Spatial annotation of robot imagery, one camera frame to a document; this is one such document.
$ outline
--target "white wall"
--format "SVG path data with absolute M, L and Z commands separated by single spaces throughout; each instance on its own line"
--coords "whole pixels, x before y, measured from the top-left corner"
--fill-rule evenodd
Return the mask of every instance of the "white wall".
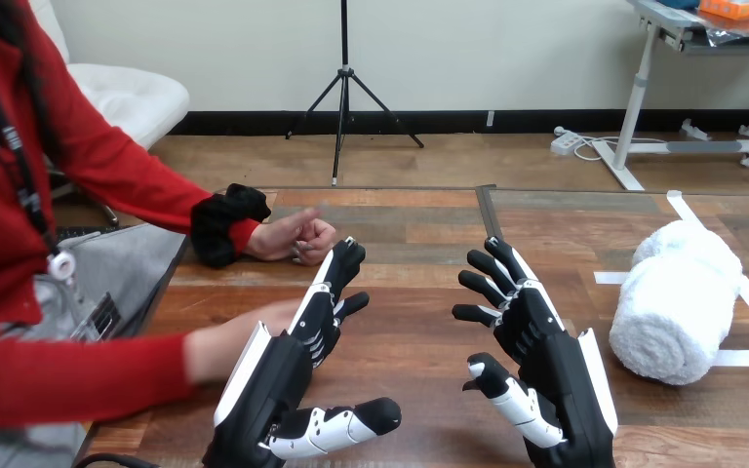
M 308 107 L 340 64 L 339 3 L 54 1 L 74 61 L 172 76 L 192 110 Z M 395 110 L 624 108 L 645 38 L 624 0 L 350 0 L 349 29 Z M 656 57 L 647 108 L 749 108 L 749 59 Z M 376 106 L 353 87 L 352 109 Z

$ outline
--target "desk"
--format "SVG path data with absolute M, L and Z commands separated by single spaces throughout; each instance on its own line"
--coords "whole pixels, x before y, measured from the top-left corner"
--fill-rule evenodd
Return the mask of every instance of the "desk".
M 304 406 L 389 396 L 403 409 L 395 432 L 331 458 L 287 468 L 500 468 L 530 466 L 522 438 L 477 393 L 462 393 L 466 358 L 489 351 L 510 369 L 486 329 L 455 321 L 453 304 L 479 300 L 458 285 L 466 253 L 487 236 L 484 215 L 537 272 L 565 325 L 592 327 L 607 367 L 620 467 L 749 464 L 749 368 L 713 369 L 681 389 L 624 370 L 607 343 L 618 287 L 594 272 L 626 271 L 638 244 L 677 219 L 663 194 L 491 190 L 276 190 L 274 217 L 323 200 L 340 236 L 367 248 L 349 294 L 371 305 L 343 326 L 337 349 L 314 374 Z M 687 196 L 749 275 L 749 196 Z M 314 270 L 244 261 L 223 271 L 181 263 L 148 333 L 222 323 L 270 300 L 301 296 Z M 723 349 L 749 349 L 749 309 L 739 303 Z M 105 423 L 91 451 L 135 454 L 165 468 L 199 467 L 213 434 L 221 386 L 191 401 Z
M 666 7 L 655 0 L 627 0 L 636 9 L 641 25 L 648 32 L 639 71 L 633 81 L 633 91 L 627 104 L 624 123 L 613 152 L 603 141 L 593 142 L 593 147 L 608 169 L 627 190 L 644 190 L 642 184 L 627 169 L 628 154 L 675 154 L 675 153 L 747 153 L 749 140 L 737 141 L 671 141 L 668 143 L 633 143 L 636 121 L 649 84 L 650 66 L 657 42 L 663 42 L 677 53 L 710 56 L 749 56 L 749 44 L 711 47 L 703 34 L 704 26 L 699 18 L 688 12 Z

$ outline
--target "person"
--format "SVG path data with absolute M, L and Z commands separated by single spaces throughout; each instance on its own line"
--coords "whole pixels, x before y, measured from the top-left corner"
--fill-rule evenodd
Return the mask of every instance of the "person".
M 96 199 L 150 224 L 61 249 L 51 162 Z M 0 0 L 0 468 L 70 466 L 84 438 L 74 421 L 187 398 L 228 378 L 257 321 L 275 333 L 287 326 L 298 300 L 165 336 L 107 339 L 95 315 L 129 320 L 185 234 L 213 267 L 241 255 L 295 254 L 315 265 L 332 248 L 335 230 L 317 210 L 262 223 L 269 215 L 260 192 L 234 184 L 209 193 L 109 126 L 27 0 Z M 59 262 L 70 251 L 75 277 L 72 262 Z M 115 312 L 100 307 L 110 290 Z

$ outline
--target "power strip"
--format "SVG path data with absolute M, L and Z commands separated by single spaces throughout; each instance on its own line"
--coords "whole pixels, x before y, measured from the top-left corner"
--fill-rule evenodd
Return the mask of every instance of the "power strip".
M 577 147 L 584 144 L 584 139 L 573 132 L 565 132 L 550 143 L 550 151 L 567 156 L 573 154 Z

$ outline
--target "red sleeve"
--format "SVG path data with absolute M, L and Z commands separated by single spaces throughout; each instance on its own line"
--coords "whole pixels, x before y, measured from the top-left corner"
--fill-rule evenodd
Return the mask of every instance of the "red sleeve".
M 211 196 L 151 156 L 118 127 L 111 127 L 79 90 L 59 50 L 26 1 L 27 42 L 43 73 L 48 117 L 61 155 L 56 162 L 74 182 L 104 204 L 172 231 L 187 234 L 191 208 Z M 232 228 L 247 239 L 255 223 Z M 245 244 L 236 246 L 237 252 Z
M 104 420 L 188 397 L 183 340 L 0 339 L 0 427 Z

